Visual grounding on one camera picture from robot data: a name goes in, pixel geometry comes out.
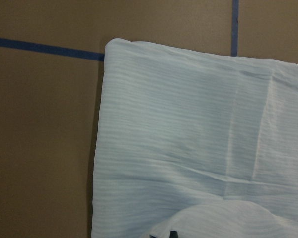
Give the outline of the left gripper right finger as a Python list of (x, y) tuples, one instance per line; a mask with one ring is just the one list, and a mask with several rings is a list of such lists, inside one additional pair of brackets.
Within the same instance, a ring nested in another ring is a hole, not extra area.
[(177, 231), (170, 231), (169, 238), (178, 238), (178, 232)]

